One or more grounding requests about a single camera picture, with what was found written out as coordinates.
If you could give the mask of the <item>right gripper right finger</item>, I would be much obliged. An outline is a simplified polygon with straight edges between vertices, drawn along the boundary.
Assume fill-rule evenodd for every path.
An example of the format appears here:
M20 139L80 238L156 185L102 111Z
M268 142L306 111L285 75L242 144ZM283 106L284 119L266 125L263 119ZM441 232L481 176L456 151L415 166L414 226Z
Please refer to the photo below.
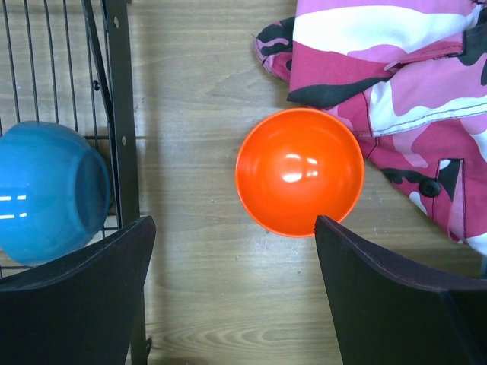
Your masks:
M317 255L344 364L484 364L486 282L420 264L329 217Z

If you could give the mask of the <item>black wire dish rack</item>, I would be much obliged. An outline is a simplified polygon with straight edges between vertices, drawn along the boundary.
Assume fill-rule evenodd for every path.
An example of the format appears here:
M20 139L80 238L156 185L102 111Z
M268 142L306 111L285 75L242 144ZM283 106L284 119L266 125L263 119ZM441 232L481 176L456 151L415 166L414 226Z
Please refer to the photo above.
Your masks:
M138 156L126 1L1 3L1 130L56 122L83 135L110 175L96 238L138 219Z

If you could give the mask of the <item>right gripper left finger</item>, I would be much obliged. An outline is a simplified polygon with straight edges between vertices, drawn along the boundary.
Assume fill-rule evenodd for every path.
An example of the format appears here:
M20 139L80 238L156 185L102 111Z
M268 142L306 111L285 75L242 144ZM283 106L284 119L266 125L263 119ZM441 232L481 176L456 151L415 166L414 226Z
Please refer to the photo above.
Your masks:
M1 280L3 364L123 364L154 247L142 217Z

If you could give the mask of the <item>blue bowl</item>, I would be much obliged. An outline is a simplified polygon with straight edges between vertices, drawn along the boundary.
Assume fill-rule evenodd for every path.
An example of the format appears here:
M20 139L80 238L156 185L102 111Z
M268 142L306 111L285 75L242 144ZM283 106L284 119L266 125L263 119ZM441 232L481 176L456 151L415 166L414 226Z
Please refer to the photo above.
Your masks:
M24 121L1 138L1 248L35 266L86 246L102 229L110 177L101 154L74 130Z

